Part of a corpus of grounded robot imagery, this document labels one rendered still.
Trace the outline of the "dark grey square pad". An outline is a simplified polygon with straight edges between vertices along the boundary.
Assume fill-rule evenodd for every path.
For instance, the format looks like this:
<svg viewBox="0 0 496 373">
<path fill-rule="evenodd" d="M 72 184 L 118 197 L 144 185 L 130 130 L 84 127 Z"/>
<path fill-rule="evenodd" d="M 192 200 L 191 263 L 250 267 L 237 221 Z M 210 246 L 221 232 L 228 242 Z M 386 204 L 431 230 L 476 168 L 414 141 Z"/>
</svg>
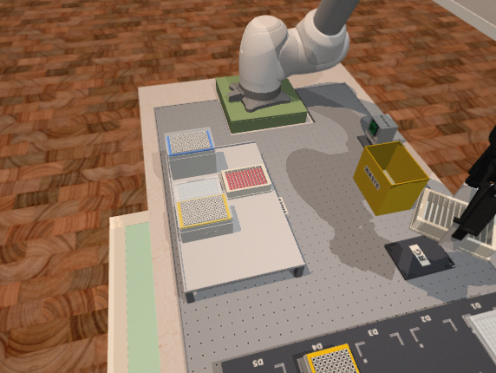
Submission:
<svg viewBox="0 0 496 373">
<path fill-rule="evenodd" d="M 405 280 L 456 267 L 438 241 L 423 235 L 384 247 Z"/>
</svg>

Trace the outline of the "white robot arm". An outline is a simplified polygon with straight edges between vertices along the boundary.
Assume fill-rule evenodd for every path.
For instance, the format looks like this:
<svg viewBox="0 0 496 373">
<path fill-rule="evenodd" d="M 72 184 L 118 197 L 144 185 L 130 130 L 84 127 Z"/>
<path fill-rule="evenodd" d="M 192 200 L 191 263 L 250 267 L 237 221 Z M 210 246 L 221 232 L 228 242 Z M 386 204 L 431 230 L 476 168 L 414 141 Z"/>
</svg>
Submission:
<svg viewBox="0 0 496 373">
<path fill-rule="evenodd" d="M 249 113 L 289 103 L 282 80 L 331 69 L 348 54 L 344 24 L 359 2 L 322 0 L 292 29 L 274 16 L 252 19 L 241 40 L 239 82 L 230 84 L 229 101 L 241 101 Z"/>
</svg>

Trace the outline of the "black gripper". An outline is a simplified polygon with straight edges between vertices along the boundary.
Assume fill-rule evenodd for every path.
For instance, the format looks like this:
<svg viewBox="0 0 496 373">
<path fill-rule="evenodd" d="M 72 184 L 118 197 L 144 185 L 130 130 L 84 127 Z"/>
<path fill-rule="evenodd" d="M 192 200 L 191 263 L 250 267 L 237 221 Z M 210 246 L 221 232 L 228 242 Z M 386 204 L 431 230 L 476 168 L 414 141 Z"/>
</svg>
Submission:
<svg viewBox="0 0 496 373">
<path fill-rule="evenodd" d="M 489 134 L 489 142 L 491 146 L 468 170 L 466 182 L 453 196 L 469 203 L 466 210 L 460 218 L 454 217 L 438 243 L 454 252 L 471 234 L 477 237 L 496 215 L 496 126 Z"/>
</svg>

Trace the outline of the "cream trough reservoir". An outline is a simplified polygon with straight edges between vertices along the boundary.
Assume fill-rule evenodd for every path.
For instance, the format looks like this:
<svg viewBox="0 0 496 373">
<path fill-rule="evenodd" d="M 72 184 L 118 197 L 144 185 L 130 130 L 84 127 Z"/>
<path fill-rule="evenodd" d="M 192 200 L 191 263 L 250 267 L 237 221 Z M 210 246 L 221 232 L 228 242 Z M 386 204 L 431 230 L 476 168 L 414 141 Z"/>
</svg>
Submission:
<svg viewBox="0 0 496 373">
<path fill-rule="evenodd" d="M 453 218 L 461 217 L 468 204 L 425 188 L 417 199 L 408 230 L 439 242 L 454 223 Z M 477 237 L 469 237 L 457 250 L 488 262 L 496 252 L 496 215 Z"/>
</svg>

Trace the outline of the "yellow tip rack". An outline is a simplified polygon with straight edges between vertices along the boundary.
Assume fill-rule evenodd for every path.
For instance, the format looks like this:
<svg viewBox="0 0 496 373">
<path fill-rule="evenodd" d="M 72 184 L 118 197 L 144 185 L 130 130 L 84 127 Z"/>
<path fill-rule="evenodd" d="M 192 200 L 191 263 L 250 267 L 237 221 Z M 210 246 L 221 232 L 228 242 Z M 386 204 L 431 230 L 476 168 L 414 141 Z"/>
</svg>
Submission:
<svg viewBox="0 0 496 373">
<path fill-rule="evenodd" d="M 348 344 L 303 356 L 303 373 L 359 373 Z"/>
</svg>

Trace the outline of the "white flat shelf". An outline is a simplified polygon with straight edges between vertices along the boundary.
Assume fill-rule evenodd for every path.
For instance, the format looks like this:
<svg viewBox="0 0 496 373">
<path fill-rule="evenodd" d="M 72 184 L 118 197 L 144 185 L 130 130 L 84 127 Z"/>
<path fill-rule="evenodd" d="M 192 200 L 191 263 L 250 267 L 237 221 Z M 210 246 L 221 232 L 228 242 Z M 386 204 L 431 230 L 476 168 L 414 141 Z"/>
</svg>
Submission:
<svg viewBox="0 0 496 373">
<path fill-rule="evenodd" d="M 182 243 L 174 201 L 174 183 L 218 175 L 223 191 L 222 170 L 264 164 L 256 141 L 215 148 L 216 173 L 179 180 L 173 180 L 166 154 L 179 259 L 188 304 L 194 303 L 194 291 L 290 269 L 294 269 L 295 278 L 300 278 L 305 267 L 285 217 L 288 211 L 282 197 L 277 197 L 272 183 L 270 193 L 229 200 L 233 233 Z"/>
</svg>

